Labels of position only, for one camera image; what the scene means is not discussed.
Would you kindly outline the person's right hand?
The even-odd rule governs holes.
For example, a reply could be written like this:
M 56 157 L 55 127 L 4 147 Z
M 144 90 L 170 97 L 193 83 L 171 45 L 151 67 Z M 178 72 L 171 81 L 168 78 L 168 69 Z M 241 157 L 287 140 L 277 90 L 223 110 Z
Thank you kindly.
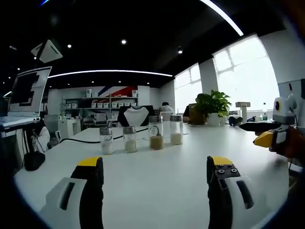
M 271 152 L 287 158 L 305 159 L 305 137 L 299 130 L 288 128 L 288 140 L 271 147 Z

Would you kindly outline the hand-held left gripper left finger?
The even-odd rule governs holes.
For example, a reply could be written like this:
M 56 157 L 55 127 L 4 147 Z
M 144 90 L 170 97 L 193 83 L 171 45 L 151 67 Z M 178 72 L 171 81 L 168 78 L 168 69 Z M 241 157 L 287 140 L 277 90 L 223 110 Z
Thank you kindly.
M 80 161 L 46 195 L 40 216 L 51 229 L 102 229 L 103 159 Z

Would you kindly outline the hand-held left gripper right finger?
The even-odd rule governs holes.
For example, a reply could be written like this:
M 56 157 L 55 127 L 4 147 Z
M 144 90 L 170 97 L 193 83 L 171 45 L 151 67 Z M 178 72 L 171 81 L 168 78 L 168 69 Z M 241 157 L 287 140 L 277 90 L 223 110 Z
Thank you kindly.
M 270 212 L 266 196 L 228 158 L 208 156 L 210 229 L 252 229 Z

